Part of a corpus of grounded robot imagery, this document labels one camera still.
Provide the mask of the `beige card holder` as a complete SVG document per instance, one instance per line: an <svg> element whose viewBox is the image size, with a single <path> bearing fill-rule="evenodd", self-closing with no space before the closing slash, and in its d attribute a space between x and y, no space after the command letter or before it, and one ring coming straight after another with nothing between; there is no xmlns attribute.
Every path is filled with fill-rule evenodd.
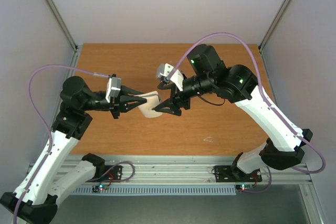
<svg viewBox="0 0 336 224"><path fill-rule="evenodd" d="M161 103L161 96L157 91L139 94L138 97L146 99L146 103L138 106L139 110L145 118L157 118L163 114L162 112L156 112L153 110Z"/></svg>

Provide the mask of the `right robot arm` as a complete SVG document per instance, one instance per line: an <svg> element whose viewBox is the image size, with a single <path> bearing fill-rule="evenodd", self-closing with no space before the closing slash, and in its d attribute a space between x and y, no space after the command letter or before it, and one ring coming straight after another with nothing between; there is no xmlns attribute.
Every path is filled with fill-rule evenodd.
<svg viewBox="0 0 336 224"><path fill-rule="evenodd" d="M268 135L264 144L245 153L240 153L234 159L230 169L236 180L243 180L257 169L269 166L276 170L292 168L301 163L304 157L304 138L310 141L312 132L302 130L286 118L279 118L280 113L273 101L258 85L257 77L244 65L226 67L217 54L215 48L201 44L187 55L195 75L186 77L179 71L175 72L176 80L168 84L164 80L173 67L169 64L160 65L162 73L158 73L161 80L158 88L169 89L170 98L156 105L156 112L168 113L176 116L182 114L182 109L191 107L192 97L202 97L207 93L214 93L218 97L235 104L245 111Z"/></svg>

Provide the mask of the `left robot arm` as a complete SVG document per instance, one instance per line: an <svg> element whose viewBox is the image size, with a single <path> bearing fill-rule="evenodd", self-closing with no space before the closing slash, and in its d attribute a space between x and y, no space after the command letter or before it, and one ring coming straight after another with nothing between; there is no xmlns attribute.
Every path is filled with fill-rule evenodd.
<svg viewBox="0 0 336 224"><path fill-rule="evenodd" d="M63 83L60 97L60 111L37 162L14 192L1 197L1 205L13 214L14 223L50 223L59 205L78 186L116 179L103 158L89 153L63 178L54 180L92 121L88 111L109 111L117 119L121 113L146 103L142 92L121 85L115 75L108 77L106 91L97 92L91 91L83 78L70 77Z"/></svg>

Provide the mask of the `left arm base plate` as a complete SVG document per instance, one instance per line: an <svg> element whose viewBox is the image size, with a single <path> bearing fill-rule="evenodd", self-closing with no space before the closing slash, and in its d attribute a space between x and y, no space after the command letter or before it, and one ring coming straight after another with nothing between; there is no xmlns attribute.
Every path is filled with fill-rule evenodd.
<svg viewBox="0 0 336 224"><path fill-rule="evenodd" d="M88 180L88 182L93 182L93 183L100 183L100 182L105 182L105 181L110 181L112 180L121 180L122 178L122 170L123 166L122 165L117 165L116 167L110 169L112 166L111 165L106 165L104 172L109 170L104 176L100 178L93 178Z"/></svg>

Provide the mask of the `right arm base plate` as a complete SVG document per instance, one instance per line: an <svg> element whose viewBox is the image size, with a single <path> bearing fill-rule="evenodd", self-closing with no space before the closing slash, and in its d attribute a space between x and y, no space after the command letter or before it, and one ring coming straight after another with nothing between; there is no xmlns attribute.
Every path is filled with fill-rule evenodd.
<svg viewBox="0 0 336 224"><path fill-rule="evenodd" d="M259 169L250 174L240 173L234 175L230 165L216 165L212 168L212 174L217 183L254 183L262 182L262 176Z"/></svg>

